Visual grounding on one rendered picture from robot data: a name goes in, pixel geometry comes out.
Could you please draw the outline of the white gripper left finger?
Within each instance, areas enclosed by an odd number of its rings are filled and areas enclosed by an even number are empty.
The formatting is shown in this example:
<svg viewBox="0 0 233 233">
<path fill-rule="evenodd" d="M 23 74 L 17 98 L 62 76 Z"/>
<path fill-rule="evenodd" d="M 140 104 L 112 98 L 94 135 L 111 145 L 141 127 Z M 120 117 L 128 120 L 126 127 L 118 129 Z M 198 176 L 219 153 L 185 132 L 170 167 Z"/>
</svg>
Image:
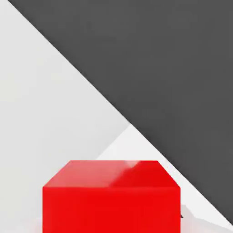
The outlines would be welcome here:
<svg viewBox="0 0 233 233">
<path fill-rule="evenodd" d="M 42 217 L 36 218 L 31 222 L 30 233 L 42 233 Z"/>
</svg>

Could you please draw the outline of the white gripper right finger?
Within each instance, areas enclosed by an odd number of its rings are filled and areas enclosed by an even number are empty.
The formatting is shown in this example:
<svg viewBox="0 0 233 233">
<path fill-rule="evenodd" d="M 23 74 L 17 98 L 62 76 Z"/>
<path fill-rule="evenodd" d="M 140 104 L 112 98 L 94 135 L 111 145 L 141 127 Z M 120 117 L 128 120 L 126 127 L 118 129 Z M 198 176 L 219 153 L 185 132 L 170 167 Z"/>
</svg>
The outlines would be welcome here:
<svg viewBox="0 0 233 233">
<path fill-rule="evenodd" d="M 181 205 L 181 216 L 181 233 L 232 233 L 227 228 L 194 217 L 185 205 Z"/>
</svg>

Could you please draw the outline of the small red cube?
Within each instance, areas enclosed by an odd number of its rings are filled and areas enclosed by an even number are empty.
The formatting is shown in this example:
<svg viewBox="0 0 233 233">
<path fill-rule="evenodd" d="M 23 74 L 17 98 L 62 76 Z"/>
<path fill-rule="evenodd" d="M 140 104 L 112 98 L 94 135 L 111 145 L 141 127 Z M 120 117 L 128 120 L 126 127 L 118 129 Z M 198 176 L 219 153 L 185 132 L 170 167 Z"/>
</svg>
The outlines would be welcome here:
<svg viewBox="0 0 233 233">
<path fill-rule="evenodd" d="M 181 233 L 181 189 L 158 161 L 69 161 L 43 186 L 42 233 Z"/>
</svg>

